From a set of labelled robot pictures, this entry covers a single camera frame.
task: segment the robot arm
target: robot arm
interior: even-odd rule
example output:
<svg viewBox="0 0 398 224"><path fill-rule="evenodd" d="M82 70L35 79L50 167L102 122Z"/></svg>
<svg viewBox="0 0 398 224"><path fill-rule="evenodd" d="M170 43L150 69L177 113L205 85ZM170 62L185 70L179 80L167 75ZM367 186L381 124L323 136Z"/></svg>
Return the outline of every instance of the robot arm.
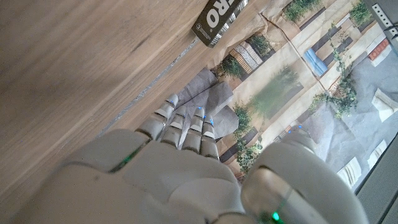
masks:
<svg viewBox="0 0 398 224"><path fill-rule="evenodd" d="M296 131L271 144L241 188L218 160L212 118L198 108L178 150L185 108L170 96L135 131L73 153L14 223L367 223L358 199Z"/></svg>

